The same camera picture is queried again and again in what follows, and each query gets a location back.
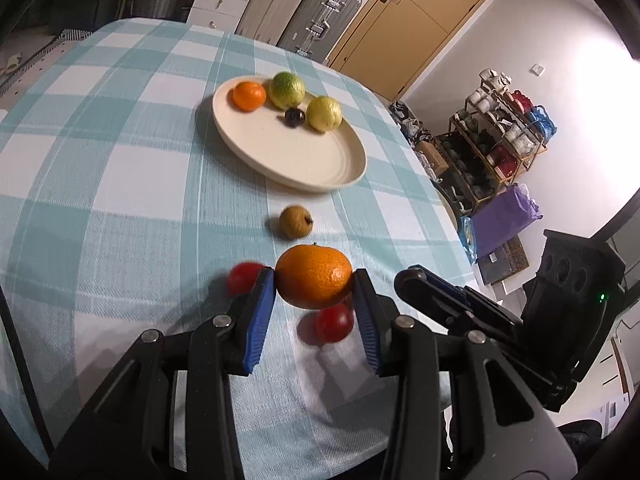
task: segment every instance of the green lime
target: green lime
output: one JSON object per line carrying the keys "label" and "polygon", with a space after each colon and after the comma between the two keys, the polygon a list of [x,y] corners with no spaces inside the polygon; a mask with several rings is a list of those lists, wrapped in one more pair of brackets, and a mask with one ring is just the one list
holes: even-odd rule
{"label": "green lime", "polygon": [[269,99],[281,110],[295,108],[305,97],[305,83],[291,72],[277,73],[269,84]]}
{"label": "green lime", "polygon": [[306,120],[319,132],[335,130],[342,122],[340,103],[326,95],[315,97],[306,107]]}

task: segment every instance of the suitcase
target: suitcase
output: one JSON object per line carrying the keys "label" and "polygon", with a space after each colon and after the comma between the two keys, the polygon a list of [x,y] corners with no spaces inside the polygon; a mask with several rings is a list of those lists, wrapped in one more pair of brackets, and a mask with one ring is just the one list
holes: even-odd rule
{"label": "suitcase", "polygon": [[278,46],[322,63],[362,0],[302,0]]}
{"label": "suitcase", "polygon": [[249,0],[236,34],[276,44],[301,0]]}

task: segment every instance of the plate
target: plate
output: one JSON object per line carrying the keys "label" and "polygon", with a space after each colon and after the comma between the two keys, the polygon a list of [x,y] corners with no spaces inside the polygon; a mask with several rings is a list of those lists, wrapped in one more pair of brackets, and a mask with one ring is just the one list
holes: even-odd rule
{"label": "plate", "polygon": [[[233,104],[231,91],[238,83],[267,80],[235,77],[213,94],[213,117],[231,151],[263,175],[305,191],[331,191],[359,181],[367,169],[367,155],[346,119],[335,130],[320,134],[308,124],[287,126],[284,111],[268,98],[253,112],[243,112]],[[300,108],[306,110],[313,97],[307,92]]]}

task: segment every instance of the checkered tablecloth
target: checkered tablecloth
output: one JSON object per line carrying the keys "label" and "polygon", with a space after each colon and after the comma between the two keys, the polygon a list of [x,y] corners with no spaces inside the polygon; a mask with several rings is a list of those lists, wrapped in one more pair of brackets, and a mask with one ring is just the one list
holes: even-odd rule
{"label": "checkered tablecloth", "polygon": [[[342,103],[369,160],[358,184],[299,194],[224,145],[210,109],[215,89],[281,70]],[[306,242],[365,267],[403,312],[415,315],[392,283],[408,265],[473,282],[430,181],[376,97],[232,34],[140,18],[109,24],[9,111],[0,150],[0,280],[54,442],[145,328],[190,330],[226,310],[234,264],[274,266],[293,242],[274,237],[270,223],[291,203],[316,221]],[[357,330],[324,348],[300,341],[305,315],[278,298],[260,364],[232,378],[249,480],[325,479],[385,447],[395,383],[369,370]],[[3,330],[0,340],[0,408],[45,462]]]}

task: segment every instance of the purple bag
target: purple bag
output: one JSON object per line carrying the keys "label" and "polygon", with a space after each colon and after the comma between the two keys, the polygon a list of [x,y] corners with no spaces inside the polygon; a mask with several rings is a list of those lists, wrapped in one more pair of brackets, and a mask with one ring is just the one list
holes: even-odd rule
{"label": "purple bag", "polygon": [[526,186],[513,184],[471,217],[478,258],[494,252],[525,227],[540,220],[540,208]]}

